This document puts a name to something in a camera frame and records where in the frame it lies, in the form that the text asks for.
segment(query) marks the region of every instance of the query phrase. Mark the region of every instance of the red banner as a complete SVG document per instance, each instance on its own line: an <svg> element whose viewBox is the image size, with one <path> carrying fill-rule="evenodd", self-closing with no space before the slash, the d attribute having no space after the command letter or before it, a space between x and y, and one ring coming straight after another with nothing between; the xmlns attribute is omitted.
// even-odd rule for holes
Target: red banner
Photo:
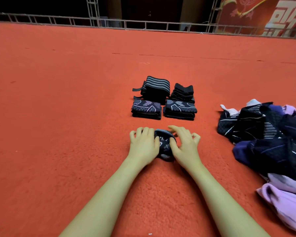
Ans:
<svg viewBox="0 0 296 237"><path fill-rule="evenodd" d="M296 37L296 0L222 0L221 7L219 25L243 27L219 26L216 32Z"/></svg>

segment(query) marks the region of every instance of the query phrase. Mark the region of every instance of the person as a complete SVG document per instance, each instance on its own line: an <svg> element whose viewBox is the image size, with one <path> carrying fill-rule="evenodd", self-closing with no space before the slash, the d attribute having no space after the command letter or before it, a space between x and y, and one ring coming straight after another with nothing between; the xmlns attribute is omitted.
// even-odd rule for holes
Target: person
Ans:
<svg viewBox="0 0 296 237"><path fill-rule="evenodd" d="M170 139L177 162L188 171L201 190L210 213L222 237L269 236L268 233L229 195L202 164L197 145L200 136L184 127L170 125L169 129L181 140L179 148ZM126 194L139 172L159 153L159 137L155 130L139 127L130 132L127 158L94 197L63 230L60 237L110 236Z"/></svg>

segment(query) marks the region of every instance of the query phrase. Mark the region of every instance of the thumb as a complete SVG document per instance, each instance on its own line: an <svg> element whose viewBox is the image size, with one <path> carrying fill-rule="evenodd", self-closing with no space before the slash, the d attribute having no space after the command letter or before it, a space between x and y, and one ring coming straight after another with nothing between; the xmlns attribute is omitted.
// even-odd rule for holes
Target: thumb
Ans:
<svg viewBox="0 0 296 237"><path fill-rule="evenodd" d="M155 138L155 149L158 150L159 152L159 148L160 148L160 141L159 141L159 137L157 136Z"/></svg>
<svg viewBox="0 0 296 237"><path fill-rule="evenodd" d="M177 154L180 151L179 147L176 144L175 139L172 137L170 138L170 148L173 154Z"/></svg>

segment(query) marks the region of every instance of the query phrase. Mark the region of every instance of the hand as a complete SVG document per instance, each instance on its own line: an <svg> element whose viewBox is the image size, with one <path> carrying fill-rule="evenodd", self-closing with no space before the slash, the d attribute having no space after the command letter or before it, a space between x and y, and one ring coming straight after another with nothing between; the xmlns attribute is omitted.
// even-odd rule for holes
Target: hand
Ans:
<svg viewBox="0 0 296 237"><path fill-rule="evenodd" d="M178 148L174 138L170 138L170 148L173 156L183 168L190 172L193 167L201 164L197 151L197 145L201 137L196 133L191 134L184 127L177 127L175 125L169 125L168 127L172 133L177 133L182 143L181 147Z"/></svg>
<svg viewBox="0 0 296 237"><path fill-rule="evenodd" d="M137 131L131 131L129 136L130 150L127 158L138 161L142 167L150 164L159 154L160 148L159 137L154 139L155 129L139 127Z"/></svg>

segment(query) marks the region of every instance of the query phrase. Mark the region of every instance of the red carpet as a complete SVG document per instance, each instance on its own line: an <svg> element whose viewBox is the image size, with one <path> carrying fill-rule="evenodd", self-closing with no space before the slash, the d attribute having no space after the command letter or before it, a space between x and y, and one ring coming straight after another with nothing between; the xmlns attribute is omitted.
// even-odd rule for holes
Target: red carpet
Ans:
<svg viewBox="0 0 296 237"><path fill-rule="evenodd" d="M193 85L195 121L133 118L147 75ZM0 24L0 237L57 236L126 157L137 127L184 126L201 159L271 235L294 236L255 193L263 180L216 132L247 101L296 107L296 40ZM156 159L135 180L113 236L217 236L199 191Z"/></svg>

